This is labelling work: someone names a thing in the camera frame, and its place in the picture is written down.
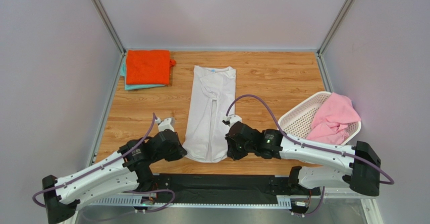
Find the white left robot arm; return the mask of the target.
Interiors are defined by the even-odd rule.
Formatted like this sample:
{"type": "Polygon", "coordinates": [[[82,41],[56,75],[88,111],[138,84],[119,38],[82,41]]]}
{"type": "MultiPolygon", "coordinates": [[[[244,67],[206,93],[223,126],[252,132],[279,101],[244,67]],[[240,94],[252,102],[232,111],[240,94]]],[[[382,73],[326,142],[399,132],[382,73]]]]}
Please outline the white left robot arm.
{"type": "Polygon", "coordinates": [[[180,160],[187,154],[174,124],[173,117],[162,120],[153,116],[151,125],[158,127],[155,136],[146,134],[130,140],[104,160],[75,174],[43,178],[41,194],[48,223],[61,223],[88,204],[121,192],[150,198],[159,193],[150,165],[160,160],[180,160]]]}

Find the white t shirt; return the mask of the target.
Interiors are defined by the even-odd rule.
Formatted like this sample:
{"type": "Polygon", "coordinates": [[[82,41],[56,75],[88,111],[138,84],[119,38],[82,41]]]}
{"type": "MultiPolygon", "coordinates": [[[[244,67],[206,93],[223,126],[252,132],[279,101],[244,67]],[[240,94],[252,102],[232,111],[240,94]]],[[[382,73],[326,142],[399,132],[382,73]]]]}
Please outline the white t shirt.
{"type": "Polygon", "coordinates": [[[186,157],[203,163],[227,158],[225,135],[229,126],[222,120],[236,99],[236,69],[204,68],[195,65],[185,133],[186,157]]]}

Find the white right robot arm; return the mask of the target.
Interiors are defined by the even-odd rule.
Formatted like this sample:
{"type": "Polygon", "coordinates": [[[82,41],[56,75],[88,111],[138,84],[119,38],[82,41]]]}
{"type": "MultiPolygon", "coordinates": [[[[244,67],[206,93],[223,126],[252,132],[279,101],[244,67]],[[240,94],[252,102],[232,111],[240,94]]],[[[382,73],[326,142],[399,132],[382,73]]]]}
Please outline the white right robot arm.
{"type": "Polygon", "coordinates": [[[293,159],[315,165],[293,167],[289,174],[290,186],[306,189],[348,187],[365,196],[380,194],[381,160],[366,142],[358,141],[355,146],[329,145],[281,130],[260,132],[242,123],[237,115],[225,116],[222,122],[229,127],[225,135],[227,156],[233,160],[253,153],[264,159],[293,159]]]}

